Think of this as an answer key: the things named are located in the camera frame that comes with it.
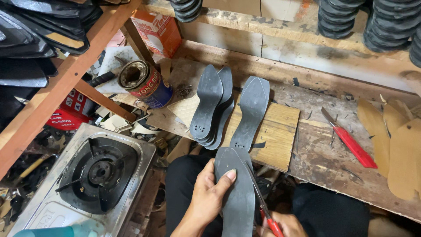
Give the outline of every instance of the can label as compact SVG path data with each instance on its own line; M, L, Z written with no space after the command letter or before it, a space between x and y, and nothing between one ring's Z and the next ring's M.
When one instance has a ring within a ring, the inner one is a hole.
M154 67L150 67L149 77L145 83L130 91L130 94L138 97L149 107L157 109L170 101L173 96L173 88Z

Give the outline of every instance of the hand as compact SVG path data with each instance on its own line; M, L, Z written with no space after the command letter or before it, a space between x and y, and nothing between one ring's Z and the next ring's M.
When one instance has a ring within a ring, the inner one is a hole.
M190 206L171 237L201 236L205 227L219 214L222 198L237 178L237 171L226 172L215 184L214 162L215 159L210 159L197 176Z
M278 223L285 237L308 237L296 216L292 214L284 215L277 212L271 212L270 216L273 221ZM275 237L269 229L266 217L263 220L263 226L256 226L256 231L260 237Z

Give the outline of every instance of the gas stove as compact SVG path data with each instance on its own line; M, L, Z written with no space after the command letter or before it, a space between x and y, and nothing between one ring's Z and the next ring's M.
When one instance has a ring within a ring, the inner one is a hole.
M152 143L82 124L8 237L90 219L104 226L102 236L121 236L155 151Z

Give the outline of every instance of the red scissors handle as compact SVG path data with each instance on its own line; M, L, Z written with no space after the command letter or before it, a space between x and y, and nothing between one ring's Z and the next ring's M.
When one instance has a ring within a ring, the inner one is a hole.
M262 216L262 220L264 220L266 215L264 214L264 211L261 208L260 208L260 214ZM276 237L284 237L284 234L282 234L281 228L279 228L279 225L276 221L273 221L272 218L270 218L270 219L267 219L267 223L269 225L270 230L272 230L273 234Z

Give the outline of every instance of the metal can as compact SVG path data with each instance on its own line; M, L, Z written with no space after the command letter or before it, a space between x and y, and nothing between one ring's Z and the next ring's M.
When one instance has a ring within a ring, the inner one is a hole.
M143 60L126 64L118 74L118 84L153 109L164 107L173 96L173 88L162 75Z

